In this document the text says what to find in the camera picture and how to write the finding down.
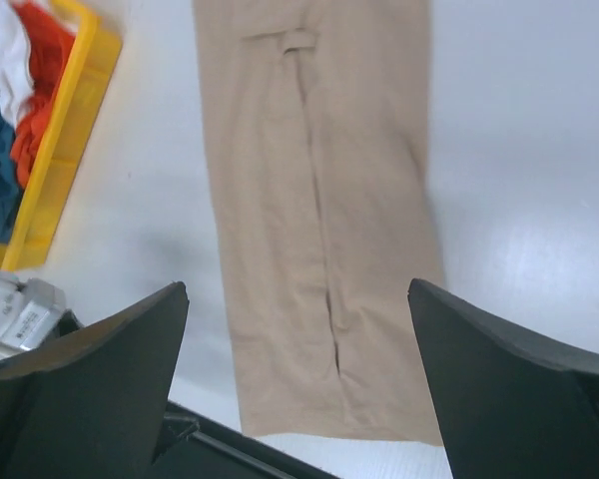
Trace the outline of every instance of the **white table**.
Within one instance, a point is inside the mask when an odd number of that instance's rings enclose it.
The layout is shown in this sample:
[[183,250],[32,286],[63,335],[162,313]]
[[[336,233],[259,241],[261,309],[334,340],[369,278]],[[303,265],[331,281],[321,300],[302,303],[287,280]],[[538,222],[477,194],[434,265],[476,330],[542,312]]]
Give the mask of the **white table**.
[[[88,3],[125,46],[39,274],[87,323],[183,280],[171,396],[238,428],[190,0]],[[430,193],[449,288],[599,352],[599,0],[436,0],[434,21]],[[265,442],[344,478],[450,478],[420,444]]]

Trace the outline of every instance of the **beige cloth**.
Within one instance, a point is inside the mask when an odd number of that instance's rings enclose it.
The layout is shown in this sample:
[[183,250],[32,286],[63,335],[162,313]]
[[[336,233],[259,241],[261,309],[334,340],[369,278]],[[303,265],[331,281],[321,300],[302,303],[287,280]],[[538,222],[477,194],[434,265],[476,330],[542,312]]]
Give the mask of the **beige cloth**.
[[243,430],[441,439],[407,303],[441,282],[425,0],[194,0]]

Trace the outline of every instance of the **orange cloth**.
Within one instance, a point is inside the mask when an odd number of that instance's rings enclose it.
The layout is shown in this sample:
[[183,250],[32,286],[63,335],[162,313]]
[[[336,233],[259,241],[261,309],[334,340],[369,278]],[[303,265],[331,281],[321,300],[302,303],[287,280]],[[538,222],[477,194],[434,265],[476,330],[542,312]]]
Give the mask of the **orange cloth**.
[[31,2],[14,5],[13,8],[31,41],[29,70],[34,82],[34,93],[28,101],[29,113],[17,125],[11,149],[11,158],[17,164],[18,183],[25,188],[42,136],[49,125],[74,37],[51,15]]

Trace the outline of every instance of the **yellow plastic basket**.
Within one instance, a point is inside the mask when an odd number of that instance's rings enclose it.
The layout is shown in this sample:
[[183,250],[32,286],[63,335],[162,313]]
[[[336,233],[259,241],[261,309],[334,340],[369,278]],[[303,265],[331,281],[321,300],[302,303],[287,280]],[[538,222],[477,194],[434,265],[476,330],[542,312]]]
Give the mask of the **yellow plastic basket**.
[[58,88],[9,244],[0,244],[0,268],[44,263],[91,129],[122,47],[98,16],[75,0],[51,0],[59,18],[78,32]]

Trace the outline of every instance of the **white cloth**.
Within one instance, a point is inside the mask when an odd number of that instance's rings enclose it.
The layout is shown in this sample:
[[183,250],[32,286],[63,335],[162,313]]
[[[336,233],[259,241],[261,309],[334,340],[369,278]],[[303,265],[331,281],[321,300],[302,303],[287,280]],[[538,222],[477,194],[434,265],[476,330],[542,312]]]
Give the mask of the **white cloth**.
[[31,44],[20,18],[7,0],[0,0],[0,112],[12,127],[27,113],[33,95],[29,72]]

